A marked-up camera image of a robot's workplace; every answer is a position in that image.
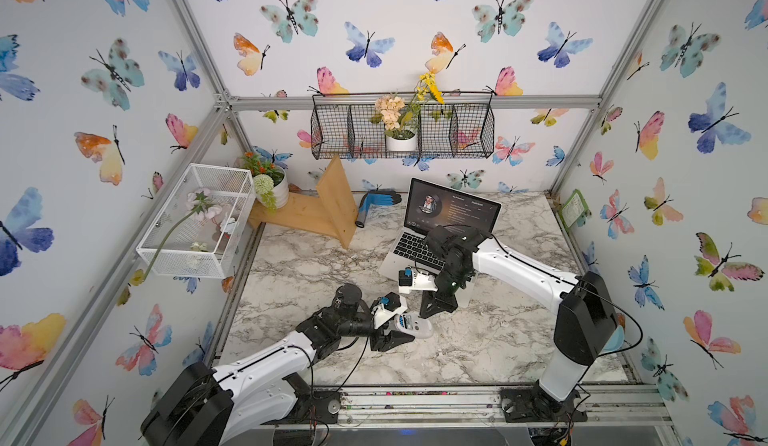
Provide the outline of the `silver laptop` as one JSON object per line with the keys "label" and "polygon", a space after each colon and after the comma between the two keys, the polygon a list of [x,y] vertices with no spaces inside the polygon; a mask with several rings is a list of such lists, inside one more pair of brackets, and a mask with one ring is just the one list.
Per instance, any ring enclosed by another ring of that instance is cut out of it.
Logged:
{"label": "silver laptop", "polygon": [[458,233],[492,232],[500,211],[496,201],[413,178],[403,227],[379,273],[393,280],[407,268],[438,274],[445,265],[442,243]]}

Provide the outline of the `white wireless mouse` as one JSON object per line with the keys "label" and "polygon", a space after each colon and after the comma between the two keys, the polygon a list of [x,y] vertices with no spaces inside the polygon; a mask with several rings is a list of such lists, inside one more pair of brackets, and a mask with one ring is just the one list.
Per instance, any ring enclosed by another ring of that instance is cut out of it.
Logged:
{"label": "white wireless mouse", "polygon": [[434,330],[429,319],[420,318],[415,313],[404,313],[397,316],[395,326],[398,331],[414,337],[427,339],[433,336]]}

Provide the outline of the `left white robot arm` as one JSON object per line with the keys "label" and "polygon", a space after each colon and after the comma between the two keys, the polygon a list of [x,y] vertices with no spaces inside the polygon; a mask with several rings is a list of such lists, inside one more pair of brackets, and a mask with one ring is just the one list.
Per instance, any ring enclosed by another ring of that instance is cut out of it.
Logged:
{"label": "left white robot arm", "polygon": [[149,445],[222,445],[291,415],[303,421],[314,409],[314,382],[302,373],[345,338],[390,342],[391,325],[406,310],[396,292],[367,304],[358,286],[345,283],[329,305],[273,345],[222,366],[186,366],[143,420],[141,436]]}

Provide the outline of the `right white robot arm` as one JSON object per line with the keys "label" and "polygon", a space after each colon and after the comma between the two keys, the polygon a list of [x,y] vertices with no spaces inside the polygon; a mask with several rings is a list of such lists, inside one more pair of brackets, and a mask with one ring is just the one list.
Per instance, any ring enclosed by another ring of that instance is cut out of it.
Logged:
{"label": "right white robot arm", "polygon": [[536,302],[553,319],[554,350],[542,376],[530,387],[500,394],[506,422],[582,421],[578,385],[598,359],[629,348],[619,320],[623,311],[610,298],[603,277],[546,265],[468,225],[437,226],[425,244],[441,268],[422,294],[421,318],[455,312],[460,291],[476,276],[488,276],[513,288],[515,296]]}

